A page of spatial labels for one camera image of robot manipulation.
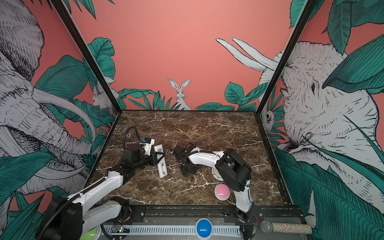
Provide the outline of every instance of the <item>round button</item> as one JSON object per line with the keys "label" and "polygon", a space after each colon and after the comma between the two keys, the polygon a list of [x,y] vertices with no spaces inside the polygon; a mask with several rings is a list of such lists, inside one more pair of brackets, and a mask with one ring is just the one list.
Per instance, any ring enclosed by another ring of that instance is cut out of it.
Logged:
{"label": "round button", "polygon": [[231,192],[229,190],[229,187],[225,184],[219,184],[215,187],[215,195],[217,199],[221,201],[225,201],[229,198]]}
{"label": "round button", "polygon": [[210,238],[212,229],[212,223],[206,218],[199,219],[195,226],[196,234],[200,239]]}

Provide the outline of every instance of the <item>elephant tusk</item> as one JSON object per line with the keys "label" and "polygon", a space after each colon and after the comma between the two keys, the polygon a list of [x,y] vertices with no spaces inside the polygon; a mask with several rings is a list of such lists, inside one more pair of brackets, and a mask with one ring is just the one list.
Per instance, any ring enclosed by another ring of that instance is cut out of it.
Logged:
{"label": "elephant tusk", "polygon": [[63,98],[57,97],[53,94],[47,93],[47,92],[40,90],[38,88],[33,89],[32,98],[38,103],[53,104],[53,105],[56,105],[58,107],[62,107],[62,108],[71,110],[72,112],[79,115],[81,118],[83,118],[88,123],[88,125],[92,131],[93,141],[95,140],[95,137],[96,137],[95,127],[93,126],[93,123],[92,123],[91,119],[89,118],[89,116],[83,110],[81,110],[78,106],[74,105],[73,103],[70,103],[69,101],[67,101]]}
{"label": "elephant tusk", "polygon": [[27,154],[6,126],[0,126],[0,148],[11,157]]}

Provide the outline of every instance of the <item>marble tabletop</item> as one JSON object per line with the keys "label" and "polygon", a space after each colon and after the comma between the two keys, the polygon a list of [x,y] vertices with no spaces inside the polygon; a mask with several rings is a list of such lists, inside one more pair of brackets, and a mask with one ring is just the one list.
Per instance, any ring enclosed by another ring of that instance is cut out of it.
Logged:
{"label": "marble tabletop", "polygon": [[[171,154],[176,145],[189,142],[206,150],[224,151],[233,148],[252,167],[251,197],[256,205],[283,205],[277,181],[269,164],[267,153],[253,113],[237,112],[158,112],[124,111],[90,183],[104,176],[122,156],[122,137],[130,126],[136,126],[140,137],[155,139],[166,152],[168,175],[159,178],[157,166],[137,169],[136,174],[120,188],[112,191],[101,203],[114,196],[128,199],[131,204],[174,205],[230,205],[235,196],[226,201],[215,197],[215,186],[220,184],[211,168],[201,166],[201,173],[184,177],[179,163]],[[127,135],[126,143],[135,142],[134,131]]]}

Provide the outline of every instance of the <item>black cable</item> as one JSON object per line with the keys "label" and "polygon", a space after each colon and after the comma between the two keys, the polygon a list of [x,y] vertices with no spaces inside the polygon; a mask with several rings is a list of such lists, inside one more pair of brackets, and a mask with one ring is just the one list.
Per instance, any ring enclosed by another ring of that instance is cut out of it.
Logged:
{"label": "black cable", "polygon": [[68,201],[66,201],[63,205],[61,205],[59,207],[59,209],[52,215],[52,217],[45,223],[44,227],[41,229],[39,235],[37,236],[36,240],[41,240],[41,238],[43,237],[43,235],[45,234],[45,232],[47,231],[49,225],[52,223],[52,221],[57,217],[57,215],[59,215],[65,208],[68,207],[68,205],[75,199],[77,199],[78,197],[80,197],[81,195],[80,194],[76,194],[75,196],[73,196],[71,199],[69,199]]}
{"label": "black cable", "polygon": [[136,128],[135,126],[129,127],[129,128],[125,131],[124,136],[123,136],[123,138],[122,138],[122,149],[123,149],[123,150],[125,149],[125,138],[126,138],[126,136],[127,136],[127,133],[129,132],[129,130],[131,130],[131,129],[134,129],[134,130],[135,130],[136,137],[137,137],[137,139],[139,140],[139,142],[141,142],[139,133],[137,132],[137,128]]}
{"label": "black cable", "polygon": [[[110,237],[109,235],[108,235],[108,233],[105,231],[105,228],[104,228],[104,225],[103,224],[100,224],[100,227],[101,227],[101,231],[103,232],[103,234],[104,234],[104,236],[106,237],[106,238],[108,238],[109,240],[114,240],[114,239],[116,239],[116,237],[113,237],[112,236],[112,234],[111,234],[111,236],[112,237]],[[123,238],[125,238],[127,235],[125,235],[124,237],[119,237],[119,238],[117,238],[117,240],[119,240],[119,239],[123,239]]]}

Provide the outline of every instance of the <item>microphone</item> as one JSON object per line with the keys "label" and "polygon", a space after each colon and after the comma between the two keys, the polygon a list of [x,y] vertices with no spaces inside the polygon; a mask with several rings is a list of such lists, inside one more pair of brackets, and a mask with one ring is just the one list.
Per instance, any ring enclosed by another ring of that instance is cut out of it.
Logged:
{"label": "microphone", "polygon": [[312,234],[312,228],[308,224],[262,221],[260,223],[260,228],[265,233],[280,232],[280,233]]}

